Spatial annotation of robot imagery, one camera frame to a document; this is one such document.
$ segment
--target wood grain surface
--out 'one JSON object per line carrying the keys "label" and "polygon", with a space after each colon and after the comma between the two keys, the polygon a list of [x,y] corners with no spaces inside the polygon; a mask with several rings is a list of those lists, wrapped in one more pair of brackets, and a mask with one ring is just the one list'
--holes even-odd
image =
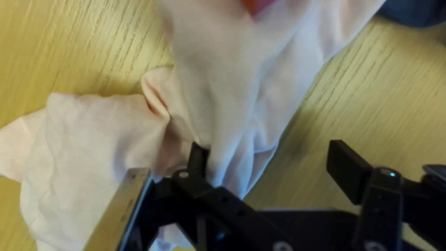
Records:
{"label": "wood grain surface", "polygon": [[[0,127],[51,92],[140,92],[148,69],[172,64],[153,0],[0,0]],[[329,61],[246,201],[256,207],[356,211],[326,174],[330,139],[418,180],[446,163],[446,25],[411,29],[374,18]],[[0,177],[0,250],[34,251],[20,184]],[[426,246],[413,233],[411,242]]]}

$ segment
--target white cloth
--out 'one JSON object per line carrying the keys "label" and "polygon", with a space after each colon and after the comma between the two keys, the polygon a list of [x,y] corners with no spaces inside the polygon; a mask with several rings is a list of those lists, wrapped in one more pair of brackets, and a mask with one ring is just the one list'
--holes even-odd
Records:
{"label": "white cloth", "polygon": [[[244,197],[323,63],[383,2],[277,0],[252,17],[240,0],[159,0],[175,68],[147,73],[144,96],[52,94],[0,131],[38,250],[82,250],[126,169],[168,176],[193,141],[211,148],[208,181]],[[153,250],[178,243],[170,226]]]}

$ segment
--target screw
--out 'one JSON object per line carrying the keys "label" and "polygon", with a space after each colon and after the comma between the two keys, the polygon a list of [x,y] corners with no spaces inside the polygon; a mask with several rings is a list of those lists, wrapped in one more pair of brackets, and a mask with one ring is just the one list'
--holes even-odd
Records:
{"label": "screw", "polygon": [[180,178],[184,179],[184,178],[189,177],[189,173],[187,171],[182,171],[182,172],[180,172],[180,174],[178,176],[180,176]]}
{"label": "screw", "polygon": [[278,241],[274,243],[273,251],[293,251],[293,248],[288,242]]}
{"label": "screw", "polygon": [[381,243],[374,241],[365,242],[364,248],[367,251],[387,251],[387,249]]}

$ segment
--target wrinkled fabric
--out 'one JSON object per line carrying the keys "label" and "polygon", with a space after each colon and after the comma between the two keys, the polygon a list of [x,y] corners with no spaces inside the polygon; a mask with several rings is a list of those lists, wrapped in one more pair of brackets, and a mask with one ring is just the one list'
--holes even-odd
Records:
{"label": "wrinkled fabric", "polygon": [[[22,183],[39,251],[82,250],[129,168],[157,179],[211,149],[207,180],[244,197],[324,62],[384,0],[276,0],[252,16],[239,0],[159,0],[174,68],[146,73],[144,95],[51,94],[0,130],[0,174]],[[175,226],[152,250],[187,246]]]}

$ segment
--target orange object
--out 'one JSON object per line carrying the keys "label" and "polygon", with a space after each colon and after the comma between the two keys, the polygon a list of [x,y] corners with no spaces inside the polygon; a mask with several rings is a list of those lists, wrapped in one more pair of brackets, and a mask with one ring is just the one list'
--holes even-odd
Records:
{"label": "orange object", "polygon": [[242,0],[243,4],[246,6],[246,9],[253,16],[263,11],[275,1],[276,0]]}

